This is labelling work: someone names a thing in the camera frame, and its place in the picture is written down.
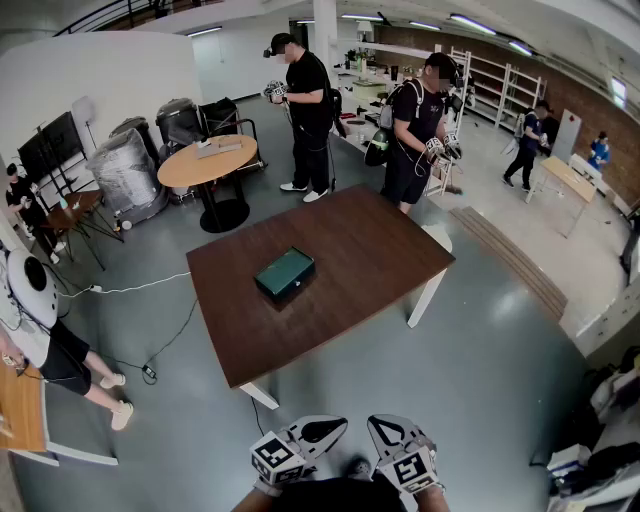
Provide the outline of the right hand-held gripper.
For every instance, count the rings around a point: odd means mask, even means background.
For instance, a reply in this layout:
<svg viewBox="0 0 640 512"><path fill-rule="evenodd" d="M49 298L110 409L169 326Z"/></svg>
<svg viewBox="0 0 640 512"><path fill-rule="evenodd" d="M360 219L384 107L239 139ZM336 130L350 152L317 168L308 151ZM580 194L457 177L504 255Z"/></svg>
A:
<svg viewBox="0 0 640 512"><path fill-rule="evenodd" d="M367 428L379 456L377 469L399 491L414 495L441 486L435 445L410 419L375 414Z"/></svg>

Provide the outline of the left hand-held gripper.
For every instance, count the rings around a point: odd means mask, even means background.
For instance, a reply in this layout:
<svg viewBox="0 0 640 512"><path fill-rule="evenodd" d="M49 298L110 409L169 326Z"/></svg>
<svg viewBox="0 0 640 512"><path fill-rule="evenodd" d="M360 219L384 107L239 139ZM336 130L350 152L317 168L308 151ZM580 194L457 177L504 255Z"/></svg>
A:
<svg viewBox="0 0 640 512"><path fill-rule="evenodd" d="M315 459L335 445L347 425L348 420L340 416L303 416L252 445L251 465L269 486L307 478L317 471Z"/></svg>

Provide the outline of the dark green box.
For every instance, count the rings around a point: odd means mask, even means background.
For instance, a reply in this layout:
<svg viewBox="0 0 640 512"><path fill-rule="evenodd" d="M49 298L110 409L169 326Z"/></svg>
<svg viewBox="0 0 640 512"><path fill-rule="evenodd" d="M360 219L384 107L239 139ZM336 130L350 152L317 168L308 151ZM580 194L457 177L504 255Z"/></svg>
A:
<svg viewBox="0 0 640 512"><path fill-rule="evenodd" d="M274 291L274 301L283 302L307 286L315 276L315 271L314 260L290 260L279 263L276 268L277 287Z"/></svg>
<svg viewBox="0 0 640 512"><path fill-rule="evenodd" d="M258 289L274 303L282 302L315 273L315 260L296 247L273 260L254 276Z"/></svg>

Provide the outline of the person's right forearm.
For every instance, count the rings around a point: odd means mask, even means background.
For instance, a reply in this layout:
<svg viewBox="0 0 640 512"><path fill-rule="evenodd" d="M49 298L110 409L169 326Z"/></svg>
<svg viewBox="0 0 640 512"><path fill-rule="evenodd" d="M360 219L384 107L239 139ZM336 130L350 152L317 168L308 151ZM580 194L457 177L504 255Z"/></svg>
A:
<svg viewBox="0 0 640 512"><path fill-rule="evenodd" d="M442 487L432 485L413 495L418 512L450 512Z"/></svg>

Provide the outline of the person's left forearm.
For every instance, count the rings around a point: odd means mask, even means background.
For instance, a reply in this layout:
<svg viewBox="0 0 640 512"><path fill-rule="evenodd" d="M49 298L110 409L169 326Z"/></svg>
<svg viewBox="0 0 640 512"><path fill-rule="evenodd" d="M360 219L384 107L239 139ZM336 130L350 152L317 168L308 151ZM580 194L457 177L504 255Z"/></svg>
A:
<svg viewBox="0 0 640 512"><path fill-rule="evenodd" d="M277 499L282 492L278 489L254 487L231 512L273 512Z"/></svg>

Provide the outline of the person's grey shoe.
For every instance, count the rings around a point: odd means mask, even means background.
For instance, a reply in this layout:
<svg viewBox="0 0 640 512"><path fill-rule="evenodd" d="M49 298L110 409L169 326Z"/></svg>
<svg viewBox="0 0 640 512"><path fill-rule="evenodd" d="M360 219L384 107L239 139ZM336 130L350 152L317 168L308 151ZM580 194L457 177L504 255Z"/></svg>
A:
<svg viewBox="0 0 640 512"><path fill-rule="evenodd" d="M371 481L370 462L361 455L352 458L346 467L346 477L359 481Z"/></svg>

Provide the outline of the person's black shirt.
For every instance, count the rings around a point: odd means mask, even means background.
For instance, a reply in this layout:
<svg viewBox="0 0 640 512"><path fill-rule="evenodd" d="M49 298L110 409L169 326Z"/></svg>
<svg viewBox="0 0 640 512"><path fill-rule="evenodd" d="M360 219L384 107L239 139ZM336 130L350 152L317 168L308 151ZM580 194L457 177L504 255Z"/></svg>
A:
<svg viewBox="0 0 640 512"><path fill-rule="evenodd" d="M350 477L286 486L271 512L407 512L398 490L379 472L370 481Z"/></svg>

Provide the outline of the white chair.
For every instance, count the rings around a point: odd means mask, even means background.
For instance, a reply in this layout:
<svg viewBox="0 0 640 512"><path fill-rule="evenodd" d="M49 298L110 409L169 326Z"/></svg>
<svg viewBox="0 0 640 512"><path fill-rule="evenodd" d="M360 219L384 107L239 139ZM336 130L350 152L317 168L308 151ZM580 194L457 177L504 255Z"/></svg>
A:
<svg viewBox="0 0 640 512"><path fill-rule="evenodd" d="M422 229L436 242L438 242L447 252L452 253L453 244L446 229L441 224L422 225Z"/></svg>

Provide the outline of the tan ridged floor ramp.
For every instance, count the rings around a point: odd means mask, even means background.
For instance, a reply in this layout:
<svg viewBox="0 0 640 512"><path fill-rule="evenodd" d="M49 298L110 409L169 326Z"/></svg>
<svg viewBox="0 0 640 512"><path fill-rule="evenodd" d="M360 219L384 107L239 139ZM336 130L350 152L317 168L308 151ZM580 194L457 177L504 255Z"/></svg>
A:
<svg viewBox="0 0 640 512"><path fill-rule="evenodd" d="M472 207L449 213L517 275L556 321L562 319L568 299L547 274L496 226Z"/></svg>

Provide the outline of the pile of bags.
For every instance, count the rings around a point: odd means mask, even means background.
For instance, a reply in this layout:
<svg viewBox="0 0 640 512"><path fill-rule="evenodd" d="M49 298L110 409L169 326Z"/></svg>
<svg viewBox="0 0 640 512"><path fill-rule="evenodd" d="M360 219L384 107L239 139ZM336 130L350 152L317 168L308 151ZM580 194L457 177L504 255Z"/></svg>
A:
<svg viewBox="0 0 640 512"><path fill-rule="evenodd" d="M545 512L640 512L640 346L585 380L590 394L544 464Z"/></svg>

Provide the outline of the white low cabinet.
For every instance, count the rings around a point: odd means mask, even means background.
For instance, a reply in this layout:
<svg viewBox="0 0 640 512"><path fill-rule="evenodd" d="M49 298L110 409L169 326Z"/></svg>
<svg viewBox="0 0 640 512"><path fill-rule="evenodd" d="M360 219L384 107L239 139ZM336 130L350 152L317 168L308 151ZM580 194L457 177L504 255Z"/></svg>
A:
<svg viewBox="0 0 640 512"><path fill-rule="evenodd" d="M580 320L567 307L560 326L587 357L602 347L640 312L640 274L600 313Z"/></svg>

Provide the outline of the green black helmet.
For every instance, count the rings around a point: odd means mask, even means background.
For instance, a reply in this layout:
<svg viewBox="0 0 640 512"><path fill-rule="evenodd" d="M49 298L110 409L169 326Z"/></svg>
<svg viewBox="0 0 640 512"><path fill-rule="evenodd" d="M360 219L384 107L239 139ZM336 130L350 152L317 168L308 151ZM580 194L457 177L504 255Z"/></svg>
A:
<svg viewBox="0 0 640 512"><path fill-rule="evenodd" d="M389 158L390 131L385 128L378 129L372 136L364 156L367 166L376 167L384 165Z"/></svg>

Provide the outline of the round light wooden table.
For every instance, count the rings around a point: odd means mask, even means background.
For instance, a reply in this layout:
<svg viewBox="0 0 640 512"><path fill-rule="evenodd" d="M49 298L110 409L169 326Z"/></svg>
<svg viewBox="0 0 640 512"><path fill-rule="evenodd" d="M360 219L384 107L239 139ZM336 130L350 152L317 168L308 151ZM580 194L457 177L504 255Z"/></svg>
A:
<svg viewBox="0 0 640 512"><path fill-rule="evenodd" d="M209 138L208 141L217 143L224 136L238 137L242 140L242 148L197 159L196 143L193 143L170 156L158 171L158 180L166 187L198 189L204 206L200 227L208 233L231 231L242 225L250 213L237 171L257 156L257 141L247 135L239 134L216 136ZM213 186L223 178L231 179L235 197L217 202L214 198Z"/></svg>

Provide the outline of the light wooden desk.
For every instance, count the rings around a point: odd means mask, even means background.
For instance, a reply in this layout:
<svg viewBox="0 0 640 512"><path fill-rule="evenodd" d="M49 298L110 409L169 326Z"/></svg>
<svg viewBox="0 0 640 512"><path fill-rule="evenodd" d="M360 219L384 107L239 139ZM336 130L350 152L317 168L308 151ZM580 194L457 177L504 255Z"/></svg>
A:
<svg viewBox="0 0 640 512"><path fill-rule="evenodd" d="M26 459L59 467L59 457L115 467L118 459L78 450L50 439L46 384L40 374L28 369L21 376L0 361L0 450Z"/></svg>

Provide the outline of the white round backpack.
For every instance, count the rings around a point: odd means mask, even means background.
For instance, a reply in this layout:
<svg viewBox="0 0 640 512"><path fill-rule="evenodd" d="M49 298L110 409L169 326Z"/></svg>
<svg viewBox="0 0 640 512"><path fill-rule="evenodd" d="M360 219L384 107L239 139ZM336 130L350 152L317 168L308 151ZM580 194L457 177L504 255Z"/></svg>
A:
<svg viewBox="0 0 640 512"><path fill-rule="evenodd" d="M20 308L39 325L52 328L58 318L58 293L44 265L26 250L14 249L6 256L6 269Z"/></svg>

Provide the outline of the light wooden rectangular table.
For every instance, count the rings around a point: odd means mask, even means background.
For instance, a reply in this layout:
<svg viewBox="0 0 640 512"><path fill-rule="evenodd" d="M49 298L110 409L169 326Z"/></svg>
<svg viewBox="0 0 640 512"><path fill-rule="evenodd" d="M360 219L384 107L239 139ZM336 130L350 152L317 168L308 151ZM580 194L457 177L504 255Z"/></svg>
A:
<svg viewBox="0 0 640 512"><path fill-rule="evenodd" d="M526 204L531 202L538 190L542 190L546 186L546 181L549 178L559 182L560 188L556 191L557 194L561 195L565 191L569 191L579 200L580 208L578 213L572 220L568 230L563 234L564 238L568 239L577 227L587 207L593 202L597 188L564 161L556 156L551 156L542 160L539 164L539 169L532 173L530 189L524 199Z"/></svg>

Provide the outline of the grey backpack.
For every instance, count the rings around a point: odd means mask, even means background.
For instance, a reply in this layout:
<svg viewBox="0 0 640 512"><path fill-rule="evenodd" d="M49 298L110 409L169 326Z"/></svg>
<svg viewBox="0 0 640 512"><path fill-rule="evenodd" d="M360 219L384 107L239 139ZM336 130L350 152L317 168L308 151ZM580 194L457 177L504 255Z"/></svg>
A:
<svg viewBox="0 0 640 512"><path fill-rule="evenodd" d="M413 88L416 96L415 118L420 117L420 108L424 100L424 87L417 79L408 79L398 85L385 99L382 104L378 119L378 127L384 130L391 130L393 127L393 102L397 95L405 86Z"/></svg>

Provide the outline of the plastic-wrapped grey barrel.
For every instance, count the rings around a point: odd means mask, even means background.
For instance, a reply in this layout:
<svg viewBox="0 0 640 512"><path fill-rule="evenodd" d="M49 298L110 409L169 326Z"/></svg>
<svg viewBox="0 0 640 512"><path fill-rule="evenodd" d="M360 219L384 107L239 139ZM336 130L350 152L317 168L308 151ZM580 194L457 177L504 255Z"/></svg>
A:
<svg viewBox="0 0 640 512"><path fill-rule="evenodd" d="M139 131L131 128L109 138L86 163L108 208L121 224L147 220L168 203L154 160Z"/></svg>

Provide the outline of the black folding cart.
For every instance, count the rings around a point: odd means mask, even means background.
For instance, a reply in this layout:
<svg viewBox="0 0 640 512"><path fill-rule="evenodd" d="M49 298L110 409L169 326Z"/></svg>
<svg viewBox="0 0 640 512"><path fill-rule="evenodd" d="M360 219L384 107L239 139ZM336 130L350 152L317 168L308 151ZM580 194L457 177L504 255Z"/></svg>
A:
<svg viewBox="0 0 640 512"><path fill-rule="evenodd" d="M250 126L252 138L258 141L255 122L243 118L237 105L229 98L218 102L200 105L199 120L207 138L223 135L244 135L244 128Z"/></svg>

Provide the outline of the small dark wooden table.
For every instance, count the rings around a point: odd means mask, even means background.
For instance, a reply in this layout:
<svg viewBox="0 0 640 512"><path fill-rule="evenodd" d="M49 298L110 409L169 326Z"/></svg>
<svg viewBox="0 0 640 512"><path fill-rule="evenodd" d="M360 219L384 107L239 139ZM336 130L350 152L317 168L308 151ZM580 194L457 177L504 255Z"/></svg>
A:
<svg viewBox="0 0 640 512"><path fill-rule="evenodd" d="M120 228L115 223L109 222L102 212L105 206L102 192L100 190L72 192L64 196L63 200L65 203L60 202L50 209L44 226L62 236L62 240L66 243L64 251L72 262L75 258L71 234L76 233L99 268L105 271L106 266L99 255L95 238L100 235L121 243L124 239Z"/></svg>

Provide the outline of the white panel with red label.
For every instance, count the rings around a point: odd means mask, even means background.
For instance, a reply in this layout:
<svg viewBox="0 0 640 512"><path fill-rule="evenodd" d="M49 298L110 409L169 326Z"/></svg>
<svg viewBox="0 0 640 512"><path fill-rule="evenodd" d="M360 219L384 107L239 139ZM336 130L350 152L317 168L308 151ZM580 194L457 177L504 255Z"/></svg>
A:
<svg viewBox="0 0 640 512"><path fill-rule="evenodd" d="M573 112L565 109L559 124L555 142L552 145L551 155L568 164L574 154L582 119Z"/></svg>

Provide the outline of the white metal shelving rack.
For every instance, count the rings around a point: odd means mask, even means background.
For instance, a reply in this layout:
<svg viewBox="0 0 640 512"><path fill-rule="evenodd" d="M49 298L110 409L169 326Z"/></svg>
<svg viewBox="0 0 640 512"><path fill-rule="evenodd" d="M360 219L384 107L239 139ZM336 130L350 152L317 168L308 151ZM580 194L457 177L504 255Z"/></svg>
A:
<svg viewBox="0 0 640 512"><path fill-rule="evenodd" d="M468 76L465 110L515 133L522 117L544 98L546 82L511 64L501 64L451 47L450 56Z"/></svg>

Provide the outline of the black monitor on stand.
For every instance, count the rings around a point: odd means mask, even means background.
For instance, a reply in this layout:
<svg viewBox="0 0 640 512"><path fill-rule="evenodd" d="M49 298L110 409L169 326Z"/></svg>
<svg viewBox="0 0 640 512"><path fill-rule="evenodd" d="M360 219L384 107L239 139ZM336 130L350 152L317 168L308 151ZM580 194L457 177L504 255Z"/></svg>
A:
<svg viewBox="0 0 640 512"><path fill-rule="evenodd" d="M53 173L58 170L63 187L72 192L73 180L66 176L64 164L78 155L86 158L72 113L67 111L43 128L37 127L35 135L18 149L18 155L33 182L45 176L54 180Z"/></svg>

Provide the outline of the black balcony railing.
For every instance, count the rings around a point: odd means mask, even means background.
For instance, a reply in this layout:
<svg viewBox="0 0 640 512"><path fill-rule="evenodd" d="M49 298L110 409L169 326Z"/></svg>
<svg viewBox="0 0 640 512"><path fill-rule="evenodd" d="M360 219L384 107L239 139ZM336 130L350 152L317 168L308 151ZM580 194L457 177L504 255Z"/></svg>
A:
<svg viewBox="0 0 640 512"><path fill-rule="evenodd" d="M106 30L128 30L168 15L173 0L113 0L54 34L54 37Z"/></svg>

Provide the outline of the white wall shelf unit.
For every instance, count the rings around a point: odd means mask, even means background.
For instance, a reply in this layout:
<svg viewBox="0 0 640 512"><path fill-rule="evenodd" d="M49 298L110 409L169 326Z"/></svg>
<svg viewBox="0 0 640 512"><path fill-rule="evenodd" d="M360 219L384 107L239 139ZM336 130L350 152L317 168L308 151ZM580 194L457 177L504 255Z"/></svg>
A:
<svg viewBox="0 0 640 512"><path fill-rule="evenodd" d="M356 63L334 67L332 78L342 94L342 111L345 120L346 141L361 151L378 129L379 118L386 97L402 83L403 67L392 63L385 65L378 61L368 61L363 55L378 58L382 54L395 58L413 58L422 65L431 51L381 43L367 43L348 39L330 41L331 49L338 56L346 57L350 50L356 51Z"/></svg>

